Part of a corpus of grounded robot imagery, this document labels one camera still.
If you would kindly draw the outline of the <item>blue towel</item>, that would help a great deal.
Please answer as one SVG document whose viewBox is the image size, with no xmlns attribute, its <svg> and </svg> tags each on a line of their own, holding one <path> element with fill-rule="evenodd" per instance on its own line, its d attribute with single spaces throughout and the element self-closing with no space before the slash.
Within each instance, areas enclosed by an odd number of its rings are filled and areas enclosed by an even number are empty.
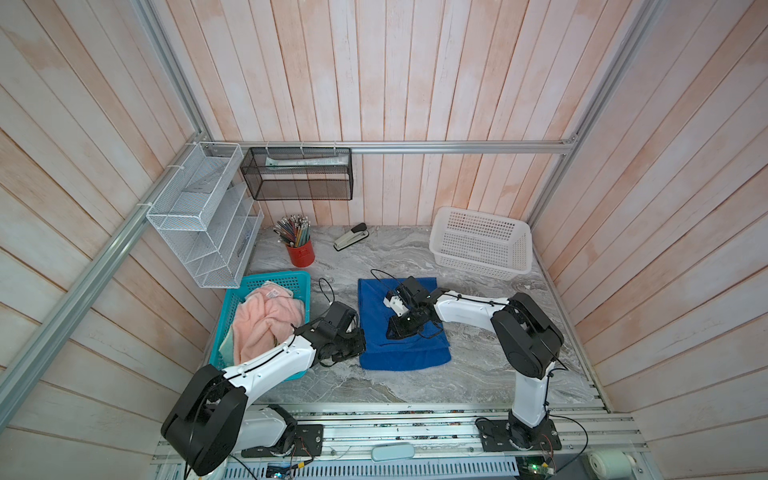
<svg viewBox="0 0 768 480">
<path fill-rule="evenodd" d="M 366 341 L 366 350 L 359 357 L 361 367 L 404 372 L 447 364 L 452 359 L 450 343 L 446 334 L 431 323 L 425 326 L 421 335 L 403 340 L 386 338 L 388 322 L 394 311 L 385 306 L 384 299 L 397 285 L 391 278 L 358 280 L 358 311 Z"/>
</svg>

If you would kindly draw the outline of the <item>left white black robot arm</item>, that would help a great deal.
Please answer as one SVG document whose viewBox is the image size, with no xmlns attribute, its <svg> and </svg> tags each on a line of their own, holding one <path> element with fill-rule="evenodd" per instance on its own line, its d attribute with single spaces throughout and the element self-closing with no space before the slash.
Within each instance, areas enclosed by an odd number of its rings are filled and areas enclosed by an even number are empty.
<svg viewBox="0 0 768 480">
<path fill-rule="evenodd" d="M 333 366 L 365 351 L 355 309 L 334 302 L 323 315 L 293 330 L 288 340 L 247 362 L 223 370 L 201 367 L 161 426 L 162 437 L 185 463 L 205 476 L 230 454 L 266 448 L 285 455 L 294 448 L 297 423 L 278 405 L 247 409 L 286 379 L 315 365 Z"/>
</svg>

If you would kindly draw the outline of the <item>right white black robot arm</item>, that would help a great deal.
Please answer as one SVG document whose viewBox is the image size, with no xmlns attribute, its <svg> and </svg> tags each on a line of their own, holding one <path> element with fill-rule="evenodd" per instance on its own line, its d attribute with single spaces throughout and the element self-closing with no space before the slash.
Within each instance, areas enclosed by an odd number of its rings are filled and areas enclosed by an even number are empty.
<svg viewBox="0 0 768 480">
<path fill-rule="evenodd" d="M 386 293 L 383 304 L 394 312 L 386 331 L 389 340 L 421 335 L 428 324 L 461 323 L 494 333 L 516 374 L 507 441 L 518 450 L 530 450 L 554 436 L 549 379 L 559 363 L 564 336 L 529 295 L 518 292 L 492 299 L 445 288 L 429 292 L 409 277 Z"/>
</svg>

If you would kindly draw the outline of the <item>teal plastic basket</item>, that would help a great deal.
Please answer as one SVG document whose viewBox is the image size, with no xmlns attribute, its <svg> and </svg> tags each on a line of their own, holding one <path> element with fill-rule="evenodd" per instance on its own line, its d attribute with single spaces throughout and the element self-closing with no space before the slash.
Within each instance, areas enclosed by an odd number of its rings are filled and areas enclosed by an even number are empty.
<svg viewBox="0 0 768 480">
<path fill-rule="evenodd" d="M 280 345 L 250 361 L 224 367 L 218 348 L 228 329 L 232 327 L 236 309 L 248 294 L 271 281 L 291 290 L 294 297 L 305 304 L 305 323 L 294 329 L 293 334 Z M 298 378 L 308 370 L 316 357 L 316 350 L 309 340 L 300 336 L 300 328 L 308 323 L 310 313 L 310 276 L 302 271 L 287 271 L 246 276 L 241 286 L 226 293 L 222 306 L 210 363 L 224 372 L 224 377 L 241 384 L 254 377 L 267 377 L 272 385 Z"/>
</svg>

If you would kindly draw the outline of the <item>pink towel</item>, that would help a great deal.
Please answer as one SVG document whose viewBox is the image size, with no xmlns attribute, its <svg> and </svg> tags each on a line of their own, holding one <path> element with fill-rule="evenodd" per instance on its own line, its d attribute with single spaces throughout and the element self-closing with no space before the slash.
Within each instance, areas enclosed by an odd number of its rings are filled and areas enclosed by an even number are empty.
<svg viewBox="0 0 768 480">
<path fill-rule="evenodd" d="M 233 331 L 233 361 L 241 364 L 285 342 L 295 328 L 305 323 L 305 304 L 294 293 L 267 281 L 246 296 L 236 309 Z"/>
</svg>

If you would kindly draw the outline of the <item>red pencil cup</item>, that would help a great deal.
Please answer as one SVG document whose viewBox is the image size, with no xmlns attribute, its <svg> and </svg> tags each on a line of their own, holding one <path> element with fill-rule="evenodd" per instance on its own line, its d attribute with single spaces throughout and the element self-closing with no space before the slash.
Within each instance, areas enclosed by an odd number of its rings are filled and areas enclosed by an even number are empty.
<svg viewBox="0 0 768 480">
<path fill-rule="evenodd" d="M 301 246 L 287 245 L 286 249 L 292 265 L 297 268 L 309 267 L 315 261 L 315 253 L 311 240 L 308 240 Z"/>
</svg>

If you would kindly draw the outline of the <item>black grey stapler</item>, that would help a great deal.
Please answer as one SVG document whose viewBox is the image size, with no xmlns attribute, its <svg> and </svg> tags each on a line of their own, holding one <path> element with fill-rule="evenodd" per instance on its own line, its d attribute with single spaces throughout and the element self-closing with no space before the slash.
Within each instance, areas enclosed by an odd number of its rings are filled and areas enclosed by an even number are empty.
<svg viewBox="0 0 768 480">
<path fill-rule="evenodd" d="M 369 236 L 368 227 L 366 223 L 359 223 L 353 226 L 350 230 L 346 231 L 343 235 L 338 237 L 333 247 L 336 251 L 342 251 Z"/>
</svg>

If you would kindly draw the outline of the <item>pale green towel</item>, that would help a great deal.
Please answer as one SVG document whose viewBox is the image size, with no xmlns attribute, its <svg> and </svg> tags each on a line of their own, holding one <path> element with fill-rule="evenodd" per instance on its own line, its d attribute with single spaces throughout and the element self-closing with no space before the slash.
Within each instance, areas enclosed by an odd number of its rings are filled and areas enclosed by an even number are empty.
<svg viewBox="0 0 768 480">
<path fill-rule="evenodd" d="M 219 355 L 221 356 L 222 364 L 224 367 L 230 367 L 235 364 L 234 362 L 234 331 L 230 327 L 222 340 L 219 348 Z"/>
</svg>

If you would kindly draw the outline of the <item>white plastic basket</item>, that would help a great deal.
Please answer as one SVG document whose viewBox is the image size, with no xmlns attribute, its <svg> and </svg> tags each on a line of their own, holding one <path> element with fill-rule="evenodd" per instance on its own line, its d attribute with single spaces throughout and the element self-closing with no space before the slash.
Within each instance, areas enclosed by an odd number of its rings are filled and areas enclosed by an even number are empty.
<svg viewBox="0 0 768 480">
<path fill-rule="evenodd" d="M 528 274 L 533 263 L 527 223 L 453 207 L 438 210 L 429 249 L 440 266 L 505 281 Z"/>
</svg>

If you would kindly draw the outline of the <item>coloured pencils bunch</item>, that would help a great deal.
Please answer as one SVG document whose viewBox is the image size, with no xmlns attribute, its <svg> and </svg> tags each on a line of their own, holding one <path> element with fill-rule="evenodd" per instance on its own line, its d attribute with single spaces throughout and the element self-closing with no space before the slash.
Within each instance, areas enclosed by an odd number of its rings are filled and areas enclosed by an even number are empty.
<svg viewBox="0 0 768 480">
<path fill-rule="evenodd" d="M 299 248 L 311 240 L 311 224 L 309 218 L 302 215 L 289 215 L 278 220 L 273 231 L 280 241 L 291 248 Z"/>
</svg>

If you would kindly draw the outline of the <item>white tape roll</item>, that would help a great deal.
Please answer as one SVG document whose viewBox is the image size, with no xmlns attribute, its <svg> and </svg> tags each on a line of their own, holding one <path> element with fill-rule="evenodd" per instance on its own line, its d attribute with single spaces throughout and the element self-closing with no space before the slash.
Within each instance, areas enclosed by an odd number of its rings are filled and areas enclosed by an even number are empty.
<svg viewBox="0 0 768 480">
<path fill-rule="evenodd" d="M 588 464 L 599 480 L 629 479 L 636 460 L 621 450 L 595 450 L 588 455 Z"/>
</svg>

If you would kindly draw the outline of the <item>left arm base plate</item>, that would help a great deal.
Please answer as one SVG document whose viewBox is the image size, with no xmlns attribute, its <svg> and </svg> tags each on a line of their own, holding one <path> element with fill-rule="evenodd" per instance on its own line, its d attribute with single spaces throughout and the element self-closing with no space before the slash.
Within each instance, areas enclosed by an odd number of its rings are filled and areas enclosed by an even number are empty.
<svg viewBox="0 0 768 480">
<path fill-rule="evenodd" d="M 287 459 L 291 455 L 316 457 L 322 453 L 324 426 L 322 424 L 299 424 L 294 431 L 293 442 L 279 443 L 274 447 L 253 447 L 242 450 L 244 458 Z"/>
</svg>

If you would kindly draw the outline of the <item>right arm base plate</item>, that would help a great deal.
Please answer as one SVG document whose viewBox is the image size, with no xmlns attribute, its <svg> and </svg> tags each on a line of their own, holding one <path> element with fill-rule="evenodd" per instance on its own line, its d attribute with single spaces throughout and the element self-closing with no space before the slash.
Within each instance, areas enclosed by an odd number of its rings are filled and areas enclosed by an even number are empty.
<svg viewBox="0 0 768 480">
<path fill-rule="evenodd" d="M 475 419 L 484 452 L 559 451 L 562 443 L 554 422 L 545 417 L 536 427 L 529 427 L 514 416 L 506 420 Z"/>
</svg>

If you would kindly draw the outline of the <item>black mesh wall basket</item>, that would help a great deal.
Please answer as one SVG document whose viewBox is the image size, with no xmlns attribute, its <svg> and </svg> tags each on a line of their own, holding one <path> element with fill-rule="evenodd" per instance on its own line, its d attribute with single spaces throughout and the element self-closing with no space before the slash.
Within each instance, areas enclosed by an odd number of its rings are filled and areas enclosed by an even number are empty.
<svg viewBox="0 0 768 480">
<path fill-rule="evenodd" d="M 352 153 L 341 147 L 251 147 L 240 165 L 258 201 L 349 201 Z"/>
</svg>

